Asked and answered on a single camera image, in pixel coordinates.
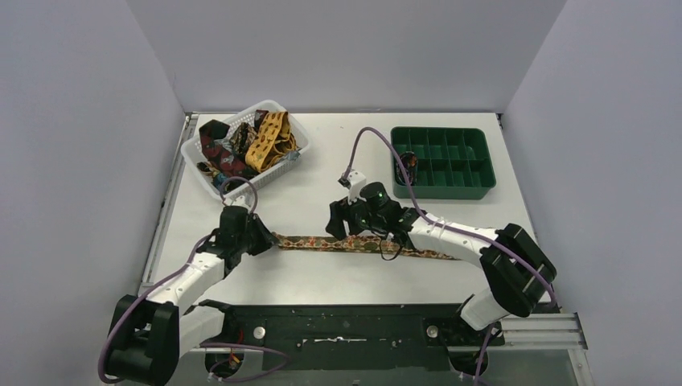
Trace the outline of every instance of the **green tray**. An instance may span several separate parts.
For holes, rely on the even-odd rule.
[[[481,199],[495,186],[486,134],[480,129],[394,127],[391,143],[398,154],[412,151],[419,158],[412,185],[418,199]],[[409,198],[407,187],[391,175],[393,194]]]

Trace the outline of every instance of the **plastic basket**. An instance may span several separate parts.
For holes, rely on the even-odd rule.
[[[280,104],[275,101],[262,101],[257,103],[248,109],[238,113],[223,122],[230,125],[230,130],[228,131],[228,137],[231,137],[239,124],[241,122],[253,123],[253,118],[256,115],[256,110],[268,110],[268,111],[286,111]],[[291,124],[291,133],[296,138],[296,146],[298,147],[298,152],[300,157],[295,160],[286,160],[279,162],[275,166],[269,168],[268,170],[260,173],[256,177],[252,178],[250,181],[256,189],[261,189],[277,177],[283,175],[287,171],[294,168],[301,162],[301,158],[305,152],[310,148],[310,136],[303,128],[300,122],[296,120],[294,116],[289,114],[289,123]],[[180,154],[185,158],[186,167],[189,168],[192,175],[199,181],[203,189],[214,199],[220,201],[220,194],[218,190],[211,184],[211,179],[204,175],[197,167],[197,162],[206,162],[206,157],[201,153],[201,141],[199,140],[199,132],[192,137],[192,139],[187,140],[180,147]],[[230,199],[235,199],[243,194],[244,189],[248,188],[248,185],[242,184],[238,188],[229,191],[225,194],[225,198],[229,201]]]

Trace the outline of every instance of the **screw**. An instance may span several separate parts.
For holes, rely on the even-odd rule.
[[[256,339],[263,339],[265,337],[265,328],[258,326],[253,329],[253,337]]]
[[[429,326],[426,329],[426,336],[428,336],[429,338],[437,338],[438,337],[438,327]]]

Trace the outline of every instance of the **gray wall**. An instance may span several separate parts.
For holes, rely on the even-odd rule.
[[[0,384],[97,384],[183,112],[124,2],[5,0],[0,52]]]
[[[598,385],[678,385],[682,2],[569,0],[503,117]]]
[[[501,112],[565,0],[128,3],[186,111]]]

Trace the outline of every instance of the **white table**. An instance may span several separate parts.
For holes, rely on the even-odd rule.
[[[229,115],[201,114],[196,128]],[[301,164],[258,191],[257,213],[270,231],[287,236],[325,236],[329,203],[347,194],[337,180],[345,170],[359,129],[372,126],[388,136],[399,125],[479,128],[487,138],[497,186],[479,201],[421,200],[421,207],[477,227],[516,223],[534,235],[501,128],[493,113],[296,114],[313,147]],[[354,168],[368,182],[392,193],[391,164],[383,142],[371,133],[360,141]],[[221,204],[210,198],[188,170],[179,169],[179,189],[170,221],[158,229],[162,248],[149,277],[158,281],[181,266],[192,245],[218,226]],[[409,205],[407,199],[401,199]],[[398,257],[382,261],[364,253],[280,251],[241,264],[203,298],[235,305],[457,303],[486,285],[483,271],[462,261]]]

